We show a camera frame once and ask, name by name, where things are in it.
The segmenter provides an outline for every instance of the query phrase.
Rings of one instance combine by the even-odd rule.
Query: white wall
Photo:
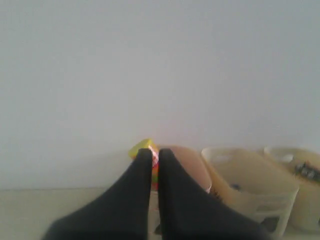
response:
[[[320,1],[258,2],[0,0],[0,189],[108,186],[145,137],[320,151]]]

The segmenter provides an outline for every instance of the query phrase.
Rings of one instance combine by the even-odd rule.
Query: white surface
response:
[[[0,239],[39,240],[57,218],[94,200],[105,188],[0,191]],[[283,239],[318,240],[288,228]]]
[[[319,12],[0,0],[0,189],[110,185],[145,137],[320,151]]]

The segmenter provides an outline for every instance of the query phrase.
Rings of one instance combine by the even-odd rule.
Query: floor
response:
[[[0,191],[0,240],[40,240],[50,223],[94,200],[105,188]],[[288,227],[285,240],[319,240]]]

